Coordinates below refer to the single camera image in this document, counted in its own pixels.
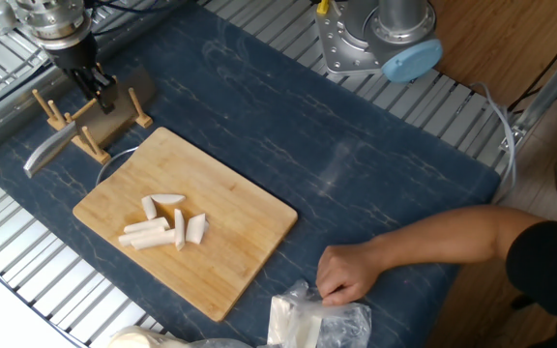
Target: black sleeve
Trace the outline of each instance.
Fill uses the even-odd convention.
[[[517,289],[557,315],[557,222],[538,223],[517,237],[507,273]]]

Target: blue mat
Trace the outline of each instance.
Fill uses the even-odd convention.
[[[0,186],[178,337],[265,343],[270,299],[295,280],[315,282],[328,245],[359,243],[457,207],[488,202],[499,177],[439,139],[342,89],[194,4],[106,62],[123,78],[143,65],[166,127],[294,207],[299,220],[222,323],[214,323],[72,215],[100,166],[74,146],[28,180],[21,166],[53,130],[44,116],[0,146]],[[83,105],[73,92],[64,111]],[[107,149],[138,145],[134,126]],[[369,347],[420,347],[457,266],[383,274],[371,306]]]

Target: wooden cutting board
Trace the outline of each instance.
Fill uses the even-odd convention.
[[[179,193],[158,205],[173,227],[173,209],[188,220],[205,213],[201,245],[134,250],[119,245],[124,226],[146,219],[141,198]],[[160,128],[73,209],[89,228],[215,321],[222,320],[296,222],[296,211],[187,141]]]

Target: finger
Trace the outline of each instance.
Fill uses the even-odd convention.
[[[327,276],[319,280],[317,284],[317,289],[319,290],[319,295],[322,298],[332,294],[340,286],[346,285],[347,275],[344,272],[335,270],[334,272],[328,273]]]
[[[345,305],[360,299],[360,289],[356,285],[344,287],[324,298],[323,305]]]

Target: forearm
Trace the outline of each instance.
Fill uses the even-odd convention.
[[[514,239],[540,217],[497,206],[457,209],[413,223],[370,241],[377,265],[474,263],[506,259]]]

